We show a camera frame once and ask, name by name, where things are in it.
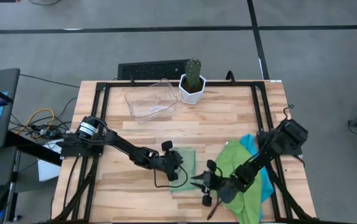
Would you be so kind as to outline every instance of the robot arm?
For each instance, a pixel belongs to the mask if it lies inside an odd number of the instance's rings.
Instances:
[[[63,142],[57,143],[62,151],[64,147],[85,147],[87,150],[96,150],[99,146],[113,146],[128,155],[135,165],[145,169],[155,169],[164,172],[169,181],[177,180],[175,170],[183,163],[171,141],[162,143],[164,155],[147,147],[136,147],[120,137],[115,131],[108,128],[107,124],[94,116],[84,117],[75,133],[68,134]]]
[[[238,192],[245,192],[254,182],[255,176],[273,159],[282,155],[287,150],[300,147],[307,140],[308,131],[296,121],[283,120],[278,127],[270,133],[259,135],[260,151],[254,158],[240,165],[229,177],[216,175],[218,169],[214,161],[209,160],[205,171],[193,179],[202,179],[203,184],[192,183],[204,192],[202,203],[211,206],[210,190],[216,190],[218,197],[224,202],[231,202]]]

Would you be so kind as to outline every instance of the black grille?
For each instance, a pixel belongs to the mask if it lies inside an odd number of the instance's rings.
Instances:
[[[185,74],[186,60],[159,62],[121,63],[118,65],[118,80],[179,80]]]

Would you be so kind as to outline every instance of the gray carpet floor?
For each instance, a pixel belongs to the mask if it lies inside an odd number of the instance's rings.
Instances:
[[[51,0],[37,0],[48,3]],[[357,1],[254,0],[260,26],[357,25]],[[240,0],[63,0],[53,6],[0,3],[0,29],[78,29],[163,26],[249,26]],[[293,118],[306,127],[306,173],[322,220],[357,223],[357,30],[261,31],[271,79],[282,80]],[[202,60],[207,79],[232,70],[237,79],[261,79],[252,31],[0,34],[0,69],[79,85],[112,80],[119,63]],[[13,114],[21,121],[40,108],[60,113],[78,89],[20,77]],[[61,117],[69,121],[74,102]],[[30,163],[34,158],[25,157]],[[37,175],[37,167],[27,175]],[[25,186],[20,223],[49,217],[55,180]]]

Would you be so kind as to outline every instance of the green towel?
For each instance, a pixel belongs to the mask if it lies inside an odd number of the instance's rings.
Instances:
[[[229,141],[219,154],[216,164],[223,177],[229,177],[236,167],[252,155],[238,140]],[[234,212],[240,224],[259,223],[261,208],[261,176],[257,174],[254,183],[245,192],[239,192],[235,199],[224,206]]]
[[[183,158],[184,162],[180,166],[182,168],[184,168],[185,171],[188,173],[188,179],[182,187],[170,188],[170,192],[173,192],[176,190],[195,189],[196,187],[191,184],[191,177],[196,175],[195,149],[193,149],[193,148],[172,148],[172,150],[179,152],[179,155],[181,155],[181,157]],[[183,182],[186,180],[185,172],[181,168],[178,168],[177,173],[178,173],[178,180],[171,181],[169,183],[170,186],[179,186],[179,185],[183,184]]]

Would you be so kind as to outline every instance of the yellow cable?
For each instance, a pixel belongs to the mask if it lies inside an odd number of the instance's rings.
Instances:
[[[52,120],[50,121],[50,123],[49,123],[49,125],[48,125],[48,127],[47,127],[47,130],[48,130],[49,127],[52,125],[52,122],[54,122],[55,114],[54,114],[54,111],[51,110],[51,109],[49,109],[49,108],[42,108],[42,109],[39,109],[39,110],[37,110],[36,112],[34,112],[34,113],[30,116],[30,118],[27,120],[26,124],[25,124],[20,130],[18,130],[18,131],[15,132],[15,133],[16,133],[16,134],[21,134],[22,131],[23,131],[25,128],[27,128],[27,125],[30,123],[30,121],[33,119],[33,117],[34,117],[36,114],[38,114],[38,113],[40,113],[40,112],[43,112],[43,111],[49,111],[49,112],[52,114]]]

